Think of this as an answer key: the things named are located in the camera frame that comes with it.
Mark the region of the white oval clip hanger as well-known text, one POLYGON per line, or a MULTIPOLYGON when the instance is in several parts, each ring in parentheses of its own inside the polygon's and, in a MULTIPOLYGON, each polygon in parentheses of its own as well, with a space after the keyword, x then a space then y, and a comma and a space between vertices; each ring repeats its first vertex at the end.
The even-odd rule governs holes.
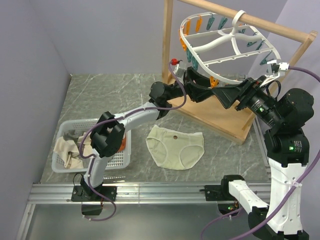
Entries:
MULTIPOLYGON (((249 75, 249 65, 261 61, 269 52, 272 52, 270 59, 281 61, 279 52, 256 27, 240 21, 245 13, 239 10, 229 18, 203 12, 181 22, 178 34, 197 59, 198 73, 236 85, 249 75)), ((266 77, 265 83, 278 79, 268 76, 267 64, 258 63, 255 67, 258 71, 255 77, 266 77)))

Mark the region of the pale green underwear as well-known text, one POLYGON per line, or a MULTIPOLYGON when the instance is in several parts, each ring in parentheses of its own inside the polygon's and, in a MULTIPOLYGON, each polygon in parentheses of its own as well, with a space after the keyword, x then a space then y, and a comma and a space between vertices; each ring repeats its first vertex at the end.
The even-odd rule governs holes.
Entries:
POLYGON ((202 132, 183 133, 154 125, 145 141, 156 165, 164 169, 189 170, 205 153, 202 132))

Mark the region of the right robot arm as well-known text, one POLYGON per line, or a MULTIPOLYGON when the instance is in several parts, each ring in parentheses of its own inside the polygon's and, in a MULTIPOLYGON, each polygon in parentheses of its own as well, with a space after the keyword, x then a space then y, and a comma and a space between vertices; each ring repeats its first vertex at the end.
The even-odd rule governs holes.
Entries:
POLYGON ((302 227, 300 207, 310 153, 303 126, 314 115, 313 96, 292 88, 277 99, 260 79, 251 78, 237 85, 215 87, 211 93, 224 108, 248 108, 268 125, 263 138, 271 170, 269 202, 261 200, 236 174, 225 175, 216 194, 242 206, 250 233, 261 240, 309 239, 302 227))

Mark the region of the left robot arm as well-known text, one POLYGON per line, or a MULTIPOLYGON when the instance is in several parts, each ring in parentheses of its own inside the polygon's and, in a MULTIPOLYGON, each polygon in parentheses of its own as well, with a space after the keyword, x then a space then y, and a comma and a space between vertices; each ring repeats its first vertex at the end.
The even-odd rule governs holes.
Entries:
POLYGON ((124 136, 128 131, 150 121, 165 117, 175 107, 170 100, 182 98, 181 108, 190 98, 202 102, 207 97, 205 92, 212 92, 210 78, 199 74, 193 67, 182 70, 182 75, 174 75, 175 82, 166 84, 154 82, 150 87, 149 100, 130 111, 111 114, 104 112, 97 123, 91 127, 84 139, 90 139, 92 148, 90 153, 84 152, 84 142, 79 144, 79 154, 83 159, 89 159, 89 166, 80 180, 80 192, 88 202, 106 200, 110 197, 104 194, 103 175, 108 162, 120 150, 124 136))

